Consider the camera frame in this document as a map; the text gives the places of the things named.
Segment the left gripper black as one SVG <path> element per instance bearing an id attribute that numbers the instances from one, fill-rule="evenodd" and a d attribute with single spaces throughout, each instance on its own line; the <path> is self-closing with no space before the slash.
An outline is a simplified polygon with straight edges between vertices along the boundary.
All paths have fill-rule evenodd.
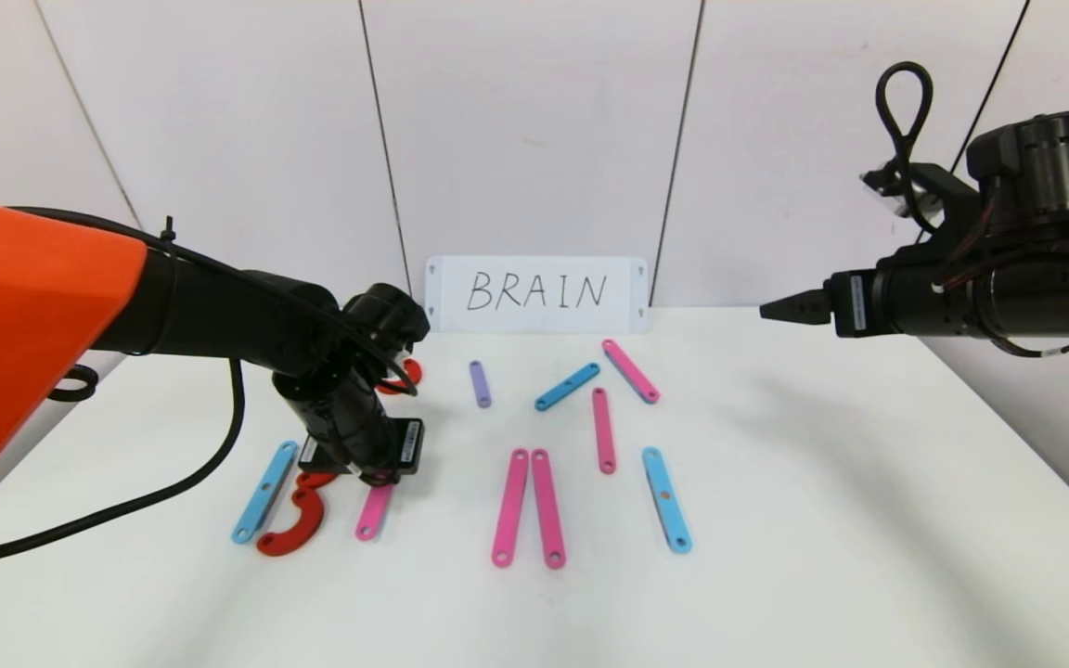
<path id="1" fill-rule="evenodd" d="M 387 415 L 356 372 L 306 378 L 276 373 L 273 386 L 308 432 L 303 472 L 352 473 L 369 486 L 385 486 L 419 470 L 423 421 Z"/>

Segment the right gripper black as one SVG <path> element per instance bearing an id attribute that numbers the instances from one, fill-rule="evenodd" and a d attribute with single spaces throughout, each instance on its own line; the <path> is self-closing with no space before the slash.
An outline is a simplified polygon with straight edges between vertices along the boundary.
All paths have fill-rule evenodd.
<path id="1" fill-rule="evenodd" d="M 822 288 L 761 304 L 764 320 L 828 325 L 837 337 L 969 337 L 969 288 L 936 292 L 933 269 L 836 271 Z"/>

